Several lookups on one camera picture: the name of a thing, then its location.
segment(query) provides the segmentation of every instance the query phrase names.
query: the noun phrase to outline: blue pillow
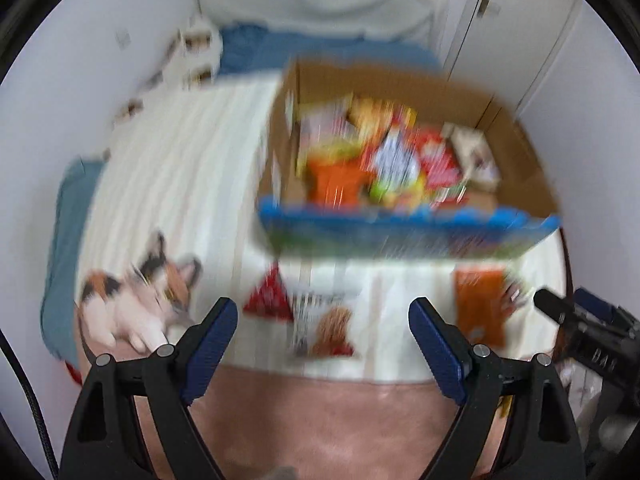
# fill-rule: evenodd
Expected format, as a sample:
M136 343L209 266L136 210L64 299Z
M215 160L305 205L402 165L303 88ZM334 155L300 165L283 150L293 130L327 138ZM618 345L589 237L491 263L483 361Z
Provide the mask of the blue pillow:
M325 38L297 32L271 32L259 25L223 27L222 58L218 75L258 70L281 70L299 56L323 57L341 62L373 61L405 68L439 72L436 56L417 44L365 38Z
M78 368L74 342L74 289L84 222L105 162L73 161L58 190L56 224L49 250L40 329L47 349Z

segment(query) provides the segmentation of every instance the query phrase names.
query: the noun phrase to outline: screw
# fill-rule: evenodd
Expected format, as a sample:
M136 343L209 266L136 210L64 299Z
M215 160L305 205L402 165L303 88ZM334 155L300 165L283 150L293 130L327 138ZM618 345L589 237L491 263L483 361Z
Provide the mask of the screw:
M174 346L169 344L162 345L156 350L156 354L160 357L169 357L172 353L174 353Z
M95 358L95 363L98 366L106 366L111 362L111 356L109 354L100 354Z
M474 354L482 358L489 357L489 355L491 354L491 350L489 350L489 347L487 345L475 345Z
M536 361L543 366L549 366L551 364L551 357L546 354L538 354L536 355Z

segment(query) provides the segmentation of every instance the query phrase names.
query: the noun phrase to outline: teal cushion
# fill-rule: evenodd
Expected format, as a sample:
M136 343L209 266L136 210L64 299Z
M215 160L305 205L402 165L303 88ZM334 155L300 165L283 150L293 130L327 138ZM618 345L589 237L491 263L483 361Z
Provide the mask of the teal cushion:
M56 225L49 251L47 281L40 307L42 338L58 359L78 368L74 342L74 289L84 222L105 162L73 161L58 190Z

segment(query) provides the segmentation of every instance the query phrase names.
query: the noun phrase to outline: orange package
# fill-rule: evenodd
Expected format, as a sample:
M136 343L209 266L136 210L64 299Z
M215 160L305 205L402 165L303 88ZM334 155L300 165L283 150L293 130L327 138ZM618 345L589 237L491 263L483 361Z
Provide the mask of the orange package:
M504 348L504 323L522 304L520 285L501 267L462 267L454 282L460 332L471 344Z

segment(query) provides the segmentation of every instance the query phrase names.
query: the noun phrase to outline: white cat plush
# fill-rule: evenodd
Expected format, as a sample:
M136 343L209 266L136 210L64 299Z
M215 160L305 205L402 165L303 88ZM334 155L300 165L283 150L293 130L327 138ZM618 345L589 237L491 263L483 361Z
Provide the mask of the white cat plush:
M191 291L202 272L197 258L174 263L164 254L164 237L155 232L139 266L122 280L93 271L84 282L79 301L88 335L110 348L128 340L139 353L167 343L169 325L184 321Z

